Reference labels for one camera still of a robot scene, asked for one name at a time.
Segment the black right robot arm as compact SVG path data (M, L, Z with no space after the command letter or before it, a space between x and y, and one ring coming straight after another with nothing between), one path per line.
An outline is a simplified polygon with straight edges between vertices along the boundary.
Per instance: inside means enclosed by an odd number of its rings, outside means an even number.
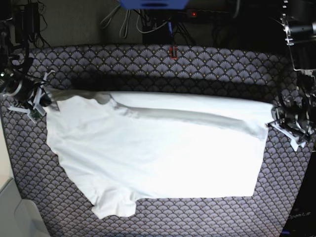
M24 28L14 20L13 5L9 0L0 2L0 93L14 98L21 109L40 111L52 101L44 86L53 71L43 78L28 74L34 59L29 56L29 40Z

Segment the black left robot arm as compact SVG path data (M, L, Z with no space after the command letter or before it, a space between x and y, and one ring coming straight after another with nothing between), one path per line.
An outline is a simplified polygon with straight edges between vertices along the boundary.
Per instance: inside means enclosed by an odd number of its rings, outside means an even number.
M284 132L309 141L316 133L316 2L285 0L282 8L280 20L301 100L286 102L279 81L275 121Z

